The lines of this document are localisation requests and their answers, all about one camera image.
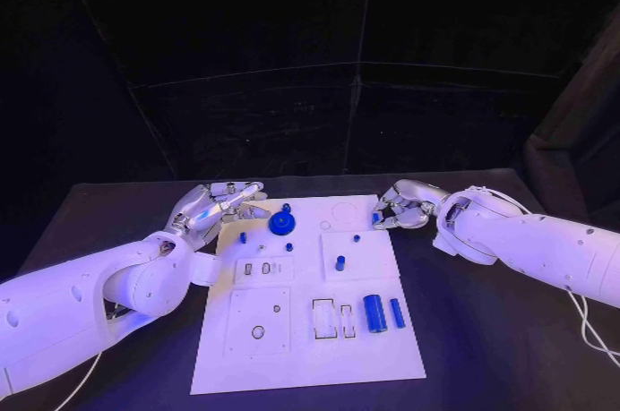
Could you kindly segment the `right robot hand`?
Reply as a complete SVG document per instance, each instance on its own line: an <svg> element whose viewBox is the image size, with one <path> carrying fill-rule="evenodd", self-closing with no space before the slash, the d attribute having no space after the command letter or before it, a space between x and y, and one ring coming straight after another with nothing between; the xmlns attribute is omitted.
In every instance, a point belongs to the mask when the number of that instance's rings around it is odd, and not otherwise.
<svg viewBox="0 0 620 411"><path fill-rule="evenodd" d="M439 212L451 194L416 180L400 179L377 198L372 210L372 227L418 229Z"/></svg>

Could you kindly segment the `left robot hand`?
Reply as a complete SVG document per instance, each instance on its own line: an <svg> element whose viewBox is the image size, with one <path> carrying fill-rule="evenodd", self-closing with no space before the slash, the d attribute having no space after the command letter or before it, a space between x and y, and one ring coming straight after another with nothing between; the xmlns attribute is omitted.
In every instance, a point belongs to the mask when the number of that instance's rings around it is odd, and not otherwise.
<svg viewBox="0 0 620 411"><path fill-rule="evenodd" d="M261 182L199 184L177 201L164 231L197 251L213 241L225 224L271 216L268 210L251 204L265 199Z"/></svg>

